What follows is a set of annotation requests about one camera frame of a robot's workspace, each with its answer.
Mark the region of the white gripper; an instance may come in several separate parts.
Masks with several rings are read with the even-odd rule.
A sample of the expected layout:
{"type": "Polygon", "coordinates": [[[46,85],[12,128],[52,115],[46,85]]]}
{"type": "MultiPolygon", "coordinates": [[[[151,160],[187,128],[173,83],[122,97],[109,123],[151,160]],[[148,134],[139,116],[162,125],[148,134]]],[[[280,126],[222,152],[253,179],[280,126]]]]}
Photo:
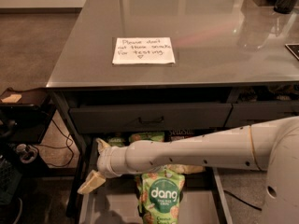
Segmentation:
{"type": "Polygon", "coordinates": [[[114,178],[128,174],[125,153],[126,147],[111,147],[101,138],[95,139],[100,153],[97,160],[97,172],[91,170],[84,183],[78,188],[78,194],[88,194],[106,182],[106,178],[114,178]]]}

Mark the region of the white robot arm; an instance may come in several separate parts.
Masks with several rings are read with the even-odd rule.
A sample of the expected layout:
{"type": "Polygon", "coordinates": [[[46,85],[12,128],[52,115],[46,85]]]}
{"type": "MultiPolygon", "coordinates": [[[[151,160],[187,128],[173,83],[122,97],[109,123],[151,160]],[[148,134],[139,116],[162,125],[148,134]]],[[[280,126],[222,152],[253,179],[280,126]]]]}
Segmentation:
{"type": "Polygon", "coordinates": [[[90,172],[79,194],[92,192],[108,178],[149,173],[167,164],[265,170],[261,224],[299,224],[299,117],[172,142],[138,140],[128,147],[97,142],[97,169],[90,172]]]}

